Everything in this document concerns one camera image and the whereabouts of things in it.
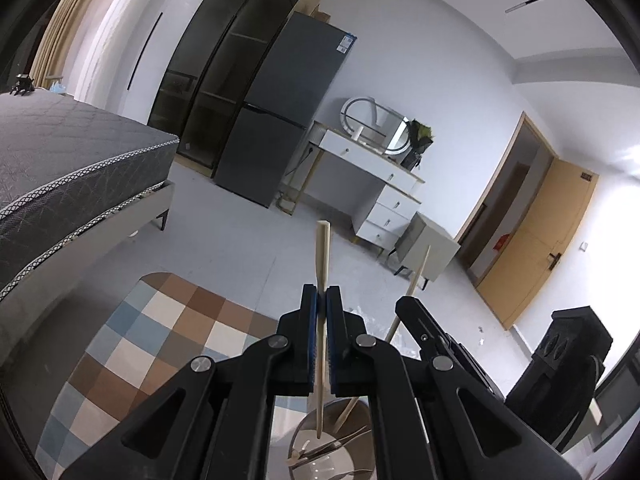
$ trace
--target gray refrigerator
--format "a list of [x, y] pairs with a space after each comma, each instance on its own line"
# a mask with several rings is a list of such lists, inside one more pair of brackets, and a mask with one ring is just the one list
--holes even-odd
[[356, 38], [295, 12], [258, 70], [213, 181], [269, 207]]

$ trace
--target mattress trim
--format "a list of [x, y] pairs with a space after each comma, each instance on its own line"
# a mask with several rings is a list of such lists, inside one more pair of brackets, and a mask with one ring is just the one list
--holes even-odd
[[[167, 144], [172, 144], [172, 142], [169, 142], [169, 143], [165, 142], [165, 143], [162, 144], [162, 146], [166, 146]], [[146, 188], [144, 191], [141, 191], [140, 193], [137, 193], [136, 195], [132, 196], [131, 198], [126, 199], [124, 202], [118, 204], [117, 206], [114, 206], [114, 207], [112, 207], [110, 209], [107, 209], [107, 211], [105, 211], [104, 213], [99, 214], [97, 217], [93, 218], [92, 220], [89, 220], [86, 224], [84, 224], [83, 226], [80, 226], [78, 229], [73, 231], [71, 234], [69, 234], [69, 235], [65, 236], [64, 238], [62, 238], [62, 240], [60, 240], [57, 244], [53, 245], [52, 248], [50, 248], [47, 251], [45, 251], [44, 253], [42, 253], [40, 256], [38, 256], [34, 260], [31, 260], [30, 263], [28, 263], [20, 272], [18, 272], [18, 274], [15, 275], [15, 277], [9, 283], [7, 283], [4, 286], [4, 288], [2, 290], [0, 290], [0, 306], [1, 306], [2, 300], [6, 297], [6, 295], [9, 294], [9, 292], [11, 292], [12, 289], [15, 288], [16, 285], [18, 285], [18, 283], [20, 283], [21, 280], [23, 280], [33, 269], [38, 267], [47, 258], [49, 258], [53, 254], [55, 254], [62, 247], [66, 246], [69, 242], [71, 242], [71, 241], [75, 240], [76, 238], [78, 238], [79, 235], [81, 235], [85, 231], [89, 230], [91, 227], [96, 225], [98, 222], [100, 222], [100, 221], [104, 220], [105, 218], [107, 218], [107, 216], [110, 216], [112, 214], [115, 214], [115, 213], [121, 211], [123, 208], [125, 208], [127, 205], [131, 204], [132, 202], [135, 202], [138, 199], [144, 198], [146, 195], [149, 195], [149, 194], [153, 193], [154, 191], [158, 190], [160, 187], [162, 187], [164, 185], [165, 182], [166, 181], [163, 180], [162, 182], [159, 182], [158, 184], [153, 184], [153, 186], [150, 186], [150, 187]]]
[[[65, 176], [61, 176], [56, 180], [52, 180], [48, 184], [43, 184], [42, 186], [37, 187], [36, 189], [33, 189], [30, 192], [25, 193], [21, 197], [15, 199], [13, 202], [8, 203], [6, 206], [0, 209], [0, 220], [7, 218], [9, 215], [18, 211], [18, 209], [20, 209], [22, 206], [24, 206], [25, 204], [28, 204], [32, 200], [35, 200], [37, 197], [42, 196], [48, 193], [49, 191], [53, 191], [57, 187], [68, 184], [73, 180], [77, 180], [82, 176], [88, 175], [89, 173], [93, 173], [95, 170], [101, 170], [102, 168], [110, 166], [111, 164], [120, 162], [122, 160], [127, 160], [128, 158], [139, 155], [141, 153], [151, 152], [152, 150], [157, 150], [159, 148], [164, 148], [165, 146], [170, 146], [172, 144], [178, 144], [178, 143], [180, 143], [180, 139], [177, 136], [174, 136], [174, 139], [167, 140], [165, 142], [162, 142], [161, 144], [148, 146], [146, 148], [139, 148], [137, 150], [132, 150], [131, 152], [123, 153], [121, 155], [115, 155], [115, 156], [112, 156], [111, 158], [106, 158], [105, 160], [101, 160], [100, 162], [94, 162], [93, 164], [85, 166], [84, 168], [81, 168], [79, 170], [72, 171], [71, 173], [66, 174]], [[6, 295], [6, 294], [3, 295], [2, 291], [0, 291], [0, 300], [2, 300], [2, 298], [4, 298], [4, 296]]]

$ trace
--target gray mattress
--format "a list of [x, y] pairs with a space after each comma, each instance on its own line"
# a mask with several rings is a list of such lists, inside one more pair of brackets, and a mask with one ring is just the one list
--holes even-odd
[[0, 94], [0, 300], [61, 240], [161, 185], [177, 144], [71, 97]]

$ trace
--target bed leg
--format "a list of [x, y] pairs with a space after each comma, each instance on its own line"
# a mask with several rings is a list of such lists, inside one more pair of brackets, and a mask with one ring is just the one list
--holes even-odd
[[162, 218], [162, 224], [160, 225], [160, 230], [164, 231], [164, 226], [166, 225], [166, 218], [169, 216], [169, 210], [160, 213], [156, 218]]

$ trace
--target silver screw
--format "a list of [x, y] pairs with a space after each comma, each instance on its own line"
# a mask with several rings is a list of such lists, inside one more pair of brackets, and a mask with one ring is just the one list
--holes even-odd
[[360, 334], [356, 338], [356, 345], [363, 348], [371, 348], [376, 345], [376, 338], [369, 334]]
[[204, 355], [191, 361], [191, 370], [194, 372], [206, 372], [209, 368], [211, 368], [211, 359], [204, 357]]
[[448, 372], [453, 369], [453, 361], [446, 355], [438, 355], [431, 361], [433, 367], [439, 372]]
[[269, 346], [271, 348], [284, 348], [288, 344], [289, 340], [280, 334], [276, 334], [269, 338]]

